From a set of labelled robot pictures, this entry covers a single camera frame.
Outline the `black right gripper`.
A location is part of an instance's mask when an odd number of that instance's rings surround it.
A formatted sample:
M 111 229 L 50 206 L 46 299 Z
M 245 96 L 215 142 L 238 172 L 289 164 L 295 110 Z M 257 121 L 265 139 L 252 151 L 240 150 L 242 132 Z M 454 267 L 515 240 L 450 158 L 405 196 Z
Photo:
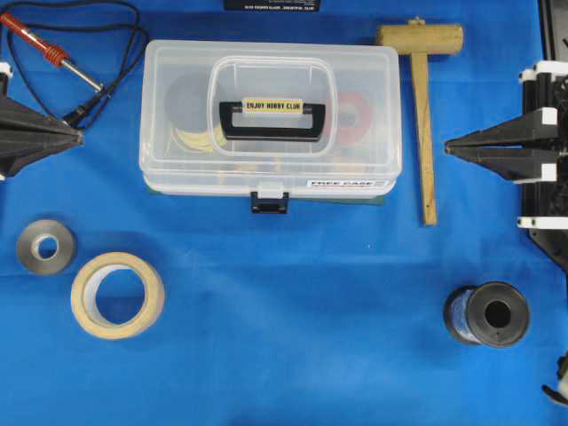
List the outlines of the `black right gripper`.
M 445 152 L 524 187 L 517 225 L 567 227 L 567 64 L 540 61 L 520 75 L 517 118 L 445 142 Z M 482 146 L 522 146 L 496 148 Z

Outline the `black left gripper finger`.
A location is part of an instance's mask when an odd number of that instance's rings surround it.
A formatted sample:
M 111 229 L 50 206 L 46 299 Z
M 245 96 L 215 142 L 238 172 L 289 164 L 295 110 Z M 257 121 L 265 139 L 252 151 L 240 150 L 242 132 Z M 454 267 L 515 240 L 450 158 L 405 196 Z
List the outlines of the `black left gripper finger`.
M 1 97 L 1 131 L 39 136 L 69 136 L 77 143 L 83 142 L 83 134 L 79 130 L 4 96 Z
M 1 143 L 1 177 L 12 178 L 24 167 L 45 157 L 62 153 L 70 148 L 82 146 L 83 142 L 70 141 L 55 144 L 47 143 Z

